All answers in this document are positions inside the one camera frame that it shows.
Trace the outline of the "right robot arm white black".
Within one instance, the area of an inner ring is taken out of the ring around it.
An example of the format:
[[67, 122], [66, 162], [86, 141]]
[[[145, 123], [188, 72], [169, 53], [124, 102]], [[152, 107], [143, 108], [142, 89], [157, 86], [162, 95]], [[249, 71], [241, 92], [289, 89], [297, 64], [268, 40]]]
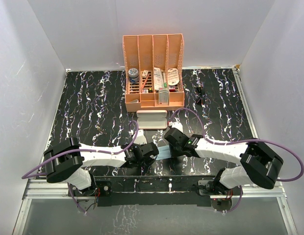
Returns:
[[283, 165], [283, 159], [274, 150], [256, 140], [230, 144], [196, 134], [188, 137], [177, 128], [170, 128], [164, 138], [169, 143], [172, 157], [213, 158], [237, 165], [221, 168], [214, 180], [194, 186], [206, 194], [226, 194], [235, 187], [248, 184], [273, 189]]

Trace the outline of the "blue cleaning cloth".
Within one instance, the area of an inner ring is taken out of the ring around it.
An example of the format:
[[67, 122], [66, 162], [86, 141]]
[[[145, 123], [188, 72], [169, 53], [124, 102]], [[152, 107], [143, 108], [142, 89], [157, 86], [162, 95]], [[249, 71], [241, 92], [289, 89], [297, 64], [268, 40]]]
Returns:
[[170, 152], [170, 147], [168, 145], [158, 147], [157, 149], [159, 151], [159, 153], [156, 157], [157, 161], [164, 160], [164, 159], [169, 159], [169, 158], [172, 157], [171, 152]]

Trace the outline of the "pink glasses case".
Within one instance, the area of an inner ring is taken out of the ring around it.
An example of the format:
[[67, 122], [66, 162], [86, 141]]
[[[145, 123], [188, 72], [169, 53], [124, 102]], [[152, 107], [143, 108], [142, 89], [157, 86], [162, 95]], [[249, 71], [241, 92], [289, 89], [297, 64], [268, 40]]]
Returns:
[[167, 128], [166, 110], [139, 110], [136, 115], [140, 129], [164, 130]]

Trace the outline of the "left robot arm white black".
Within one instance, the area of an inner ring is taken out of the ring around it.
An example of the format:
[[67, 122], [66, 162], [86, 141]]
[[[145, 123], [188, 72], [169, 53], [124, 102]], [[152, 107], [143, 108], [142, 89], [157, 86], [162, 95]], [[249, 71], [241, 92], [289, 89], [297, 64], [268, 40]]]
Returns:
[[79, 143], [69, 138], [44, 152], [45, 171], [48, 183], [66, 182], [92, 195], [96, 191], [94, 176], [87, 170], [91, 166], [134, 168], [150, 166], [155, 162], [159, 150], [152, 143], [96, 147]]

